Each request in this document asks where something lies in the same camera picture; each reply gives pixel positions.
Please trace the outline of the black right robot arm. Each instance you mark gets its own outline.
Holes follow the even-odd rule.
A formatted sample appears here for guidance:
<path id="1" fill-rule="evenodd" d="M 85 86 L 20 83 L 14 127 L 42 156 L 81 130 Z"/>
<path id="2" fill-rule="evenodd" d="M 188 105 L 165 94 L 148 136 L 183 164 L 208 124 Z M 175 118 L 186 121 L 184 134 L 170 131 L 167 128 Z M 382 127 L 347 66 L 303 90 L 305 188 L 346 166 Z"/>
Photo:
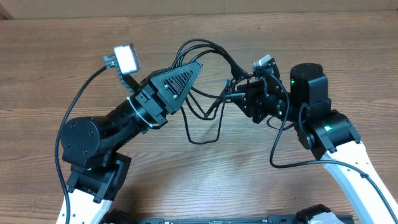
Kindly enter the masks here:
<path id="1" fill-rule="evenodd" d="M 274 116 L 291 122 L 301 145 L 314 160 L 272 167 L 287 169 L 321 164 L 335 179 L 361 223 L 397 223 L 397 202 L 378 176 L 352 122 L 332 109 L 328 79 L 317 63 L 290 70 L 290 90 L 277 67 L 267 62 L 253 69 L 254 82 L 237 87 L 234 103 L 255 123 Z"/>

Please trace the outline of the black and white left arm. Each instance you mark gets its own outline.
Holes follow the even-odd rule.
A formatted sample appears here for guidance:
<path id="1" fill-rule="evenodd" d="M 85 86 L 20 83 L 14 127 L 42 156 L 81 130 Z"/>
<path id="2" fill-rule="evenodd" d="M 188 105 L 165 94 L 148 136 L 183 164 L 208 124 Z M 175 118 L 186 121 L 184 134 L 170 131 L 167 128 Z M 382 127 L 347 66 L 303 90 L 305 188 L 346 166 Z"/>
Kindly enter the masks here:
<path id="1" fill-rule="evenodd" d="M 200 62 L 152 72 L 140 83 L 113 68 L 131 95 L 105 116 L 64 121 L 58 139 L 71 165 L 58 223 L 99 223 L 123 186 L 131 163 L 119 149 L 138 134 L 160 129 L 176 113 L 200 74 Z"/>

